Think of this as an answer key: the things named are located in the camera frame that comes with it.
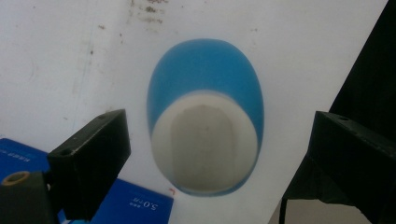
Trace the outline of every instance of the white table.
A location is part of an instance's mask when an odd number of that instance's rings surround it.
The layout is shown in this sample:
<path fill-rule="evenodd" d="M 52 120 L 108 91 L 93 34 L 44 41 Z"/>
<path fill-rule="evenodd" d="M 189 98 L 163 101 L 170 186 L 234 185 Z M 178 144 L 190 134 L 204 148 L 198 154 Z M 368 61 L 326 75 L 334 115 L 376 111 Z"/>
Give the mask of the white table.
<path fill-rule="evenodd" d="M 132 156 L 120 177 L 171 195 L 150 153 L 151 73 L 175 44 L 240 48 L 262 84 L 262 152 L 238 191 L 177 191 L 170 223 L 266 223 L 385 0 L 0 1 L 0 134 L 51 151 L 96 115 L 125 108 Z"/>

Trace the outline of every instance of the blue box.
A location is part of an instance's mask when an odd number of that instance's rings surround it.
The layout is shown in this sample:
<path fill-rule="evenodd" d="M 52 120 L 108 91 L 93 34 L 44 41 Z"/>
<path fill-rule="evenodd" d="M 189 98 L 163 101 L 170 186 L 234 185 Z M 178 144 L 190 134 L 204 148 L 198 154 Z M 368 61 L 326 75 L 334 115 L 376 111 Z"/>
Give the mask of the blue box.
<path fill-rule="evenodd" d="M 49 168 L 46 152 L 0 139 L 0 180 L 18 171 L 48 171 Z M 170 197 L 117 179 L 90 223 L 166 224 L 172 205 Z M 59 219 L 63 224 L 86 223 L 67 221 L 62 212 Z"/>

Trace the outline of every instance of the black cable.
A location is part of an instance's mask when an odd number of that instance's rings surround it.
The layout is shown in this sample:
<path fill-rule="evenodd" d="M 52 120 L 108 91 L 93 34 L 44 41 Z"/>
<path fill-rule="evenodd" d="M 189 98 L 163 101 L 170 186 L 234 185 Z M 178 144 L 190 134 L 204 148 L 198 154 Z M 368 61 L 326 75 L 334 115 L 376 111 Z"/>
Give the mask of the black cable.
<path fill-rule="evenodd" d="M 282 198 L 282 201 L 280 203 L 280 211 L 279 211 L 279 224 L 285 224 L 287 205 L 288 205 L 288 199 Z"/>

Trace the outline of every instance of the blue package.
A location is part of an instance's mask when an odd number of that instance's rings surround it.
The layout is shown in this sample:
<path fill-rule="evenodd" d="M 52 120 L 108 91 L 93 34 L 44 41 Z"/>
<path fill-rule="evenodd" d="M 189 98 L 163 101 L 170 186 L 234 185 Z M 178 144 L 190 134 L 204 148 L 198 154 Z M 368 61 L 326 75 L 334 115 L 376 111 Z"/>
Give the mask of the blue package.
<path fill-rule="evenodd" d="M 18 171 L 48 171 L 47 153 L 10 139 L 0 139 L 0 180 Z M 117 179 L 90 223 L 166 224 L 172 210 L 173 199 Z M 67 221 L 63 212 L 61 223 Z"/>

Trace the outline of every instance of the blue cup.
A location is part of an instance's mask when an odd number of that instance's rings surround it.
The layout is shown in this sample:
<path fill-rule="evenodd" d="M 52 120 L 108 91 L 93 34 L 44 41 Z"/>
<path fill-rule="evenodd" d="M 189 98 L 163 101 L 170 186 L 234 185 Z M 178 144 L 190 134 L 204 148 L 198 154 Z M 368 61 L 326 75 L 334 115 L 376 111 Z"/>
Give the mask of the blue cup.
<path fill-rule="evenodd" d="M 153 72 L 147 107 L 154 160 L 178 189 L 213 196 L 247 181 L 262 145 L 263 101 L 236 47 L 195 39 L 169 49 Z"/>

